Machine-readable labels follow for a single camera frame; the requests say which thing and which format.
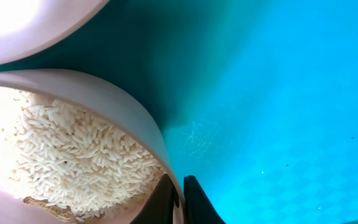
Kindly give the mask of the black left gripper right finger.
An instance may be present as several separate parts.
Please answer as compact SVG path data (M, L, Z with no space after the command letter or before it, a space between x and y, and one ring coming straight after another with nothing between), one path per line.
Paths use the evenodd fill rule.
M184 178L184 196L189 224L225 224L193 175Z

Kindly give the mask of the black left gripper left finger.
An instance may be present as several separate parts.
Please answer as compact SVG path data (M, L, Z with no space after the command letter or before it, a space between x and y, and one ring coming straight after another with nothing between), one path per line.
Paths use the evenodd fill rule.
M164 174L131 224L172 224L175 205L179 206L178 192L168 174Z

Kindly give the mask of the pink bowl with rice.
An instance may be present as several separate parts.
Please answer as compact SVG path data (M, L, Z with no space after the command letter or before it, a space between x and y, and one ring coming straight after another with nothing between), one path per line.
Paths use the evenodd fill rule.
M175 185L180 205L174 208L174 222L188 223L183 190L173 174L162 133L149 112L130 94L106 80L64 69L0 72L0 86L82 106L129 133L161 163Z

